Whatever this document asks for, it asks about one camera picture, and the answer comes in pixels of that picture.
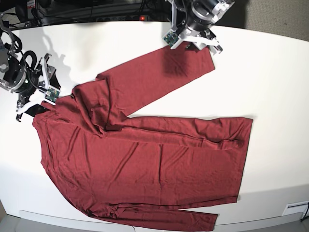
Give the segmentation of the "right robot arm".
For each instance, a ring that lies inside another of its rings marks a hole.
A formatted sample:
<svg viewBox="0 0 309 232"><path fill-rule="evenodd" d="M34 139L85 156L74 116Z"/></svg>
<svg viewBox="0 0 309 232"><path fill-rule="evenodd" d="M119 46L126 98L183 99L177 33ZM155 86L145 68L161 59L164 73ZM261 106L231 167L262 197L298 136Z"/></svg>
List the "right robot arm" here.
<svg viewBox="0 0 309 232"><path fill-rule="evenodd" d="M33 51L22 52L20 38L3 20L0 21L0 32L11 40L10 43L0 42L0 87L18 94L16 120L20 122L23 114L34 117L46 112L41 102L55 105L61 93L56 68L48 64L51 54L38 60Z"/></svg>

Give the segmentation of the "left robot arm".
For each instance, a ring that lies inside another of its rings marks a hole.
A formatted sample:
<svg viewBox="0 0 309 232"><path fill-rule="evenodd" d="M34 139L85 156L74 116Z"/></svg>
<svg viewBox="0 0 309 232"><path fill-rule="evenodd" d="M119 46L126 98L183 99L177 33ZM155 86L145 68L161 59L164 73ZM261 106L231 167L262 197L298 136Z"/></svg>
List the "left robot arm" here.
<svg viewBox="0 0 309 232"><path fill-rule="evenodd" d="M234 5L233 0L170 0L171 28L163 40L176 49L189 42L187 49L199 51L208 47L213 54L221 53L222 47L211 26L217 23Z"/></svg>

